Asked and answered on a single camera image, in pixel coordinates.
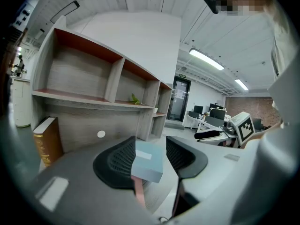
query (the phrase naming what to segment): fluorescent light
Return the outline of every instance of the fluorescent light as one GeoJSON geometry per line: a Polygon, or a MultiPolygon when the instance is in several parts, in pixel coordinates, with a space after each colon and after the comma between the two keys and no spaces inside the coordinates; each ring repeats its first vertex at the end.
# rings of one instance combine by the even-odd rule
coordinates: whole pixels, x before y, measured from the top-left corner
{"type": "Polygon", "coordinates": [[[223,70],[224,67],[221,66],[220,64],[218,64],[216,61],[214,61],[213,59],[211,59],[209,56],[203,54],[202,52],[192,48],[190,51],[189,51],[189,54],[197,57],[197,58],[200,58],[201,60],[211,64],[212,66],[214,66],[216,69],[219,69],[219,70],[223,70]]]}
{"type": "Polygon", "coordinates": [[[245,84],[242,83],[240,79],[235,79],[235,81],[244,89],[244,90],[249,90],[245,84]]]}
{"type": "Polygon", "coordinates": [[[36,36],[34,37],[34,39],[35,40],[38,40],[41,36],[42,36],[42,34],[44,33],[45,31],[43,30],[43,29],[40,29],[39,31],[38,31],[38,33],[36,34],[36,36]]]}
{"type": "Polygon", "coordinates": [[[79,8],[79,3],[77,1],[73,1],[70,4],[66,5],[61,11],[59,11],[57,14],[53,16],[53,18],[50,19],[52,23],[56,23],[56,21],[61,16],[66,16],[69,13],[73,12],[74,10],[79,8]]]}

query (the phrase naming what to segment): white wall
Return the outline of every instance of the white wall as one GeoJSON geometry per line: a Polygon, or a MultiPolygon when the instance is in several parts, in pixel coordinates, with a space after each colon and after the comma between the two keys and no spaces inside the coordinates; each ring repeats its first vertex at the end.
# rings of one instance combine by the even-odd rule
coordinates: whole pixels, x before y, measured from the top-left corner
{"type": "Polygon", "coordinates": [[[97,14],[68,28],[124,54],[165,83],[173,83],[180,18],[151,11],[118,11],[97,14]]]}
{"type": "MultiPolygon", "coordinates": [[[[221,93],[213,90],[212,88],[191,82],[191,88],[189,90],[188,100],[187,100],[187,111],[191,111],[195,105],[203,106],[203,112],[207,112],[211,103],[219,103],[220,106],[225,104],[225,96],[221,93]]],[[[190,121],[185,118],[183,120],[183,126],[189,127],[190,121]]]]}

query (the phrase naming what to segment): white ceiling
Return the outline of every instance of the white ceiling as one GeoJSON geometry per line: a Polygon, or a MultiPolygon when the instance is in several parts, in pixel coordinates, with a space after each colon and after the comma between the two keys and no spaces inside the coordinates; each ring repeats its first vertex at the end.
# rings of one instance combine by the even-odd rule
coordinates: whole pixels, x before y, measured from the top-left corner
{"type": "MultiPolygon", "coordinates": [[[[74,0],[40,0],[28,23],[29,34],[45,34],[50,19],[74,0]]],[[[80,7],[67,15],[72,24],[96,13],[128,9],[153,10],[182,19],[177,73],[225,94],[241,94],[234,79],[241,79],[249,92],[266,92],[274,81],[270,63],[273,34],[265,14],[252,16],[214,15],[203,0],[77,0],[80,7]],[[218,60],[225,69],[214,67],[188,54],[195,47],[218,60]]]]}

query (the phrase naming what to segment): glass door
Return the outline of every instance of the glass door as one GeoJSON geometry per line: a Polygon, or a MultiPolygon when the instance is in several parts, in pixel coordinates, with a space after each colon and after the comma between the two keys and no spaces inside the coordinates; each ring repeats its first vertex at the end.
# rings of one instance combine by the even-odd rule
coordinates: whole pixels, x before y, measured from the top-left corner
{"type": "Polygon", "coordinates": [[[172,96],[167,114],[168,120],[183,121],[188,103],[190,81],[175,77],[172,96]]]}

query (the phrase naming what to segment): book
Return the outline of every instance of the book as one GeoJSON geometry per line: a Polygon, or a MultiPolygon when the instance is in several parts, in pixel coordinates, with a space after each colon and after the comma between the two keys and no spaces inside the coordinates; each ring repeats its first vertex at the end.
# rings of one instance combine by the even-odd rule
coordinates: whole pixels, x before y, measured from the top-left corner
{"type": "Polygon", "coordinates": [[[58,118],[47,118],[33,130],[34,142],[46,167],[63,155],[58,118]]]}

